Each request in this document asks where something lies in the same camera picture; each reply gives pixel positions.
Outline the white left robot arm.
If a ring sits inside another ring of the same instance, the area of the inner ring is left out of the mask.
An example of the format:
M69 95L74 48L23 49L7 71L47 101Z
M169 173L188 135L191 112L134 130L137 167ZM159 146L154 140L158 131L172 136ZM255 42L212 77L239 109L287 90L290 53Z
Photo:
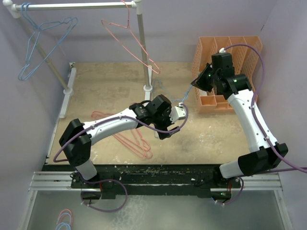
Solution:
M183 103L172 106L169 99L160 94L153 100L133 103L125 110L91 122L82 123L79 119L69 122L59 139L66 161L82 177L82 183L88 188L97 186L98 172L90 159L91 147L97 142L126 130L148 127L158 133L161 140L178 132L177 126L171 130L169 126L176 121L186 120L187 110Z

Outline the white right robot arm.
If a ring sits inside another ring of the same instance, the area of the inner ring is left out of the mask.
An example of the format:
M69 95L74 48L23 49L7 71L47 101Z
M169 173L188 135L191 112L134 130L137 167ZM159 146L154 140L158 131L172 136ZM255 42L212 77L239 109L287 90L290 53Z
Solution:
M212 55L212 62L191 83L192 86L223 95L235 111L248 141L250 153L237 160L219 166L213 176L217 187L225 187L230 178L251 176L274 169L281 162L280 157L288 153L286 144L280 144L268 129L257 105L252 101L254 92L245 74L235 74L230 53Z

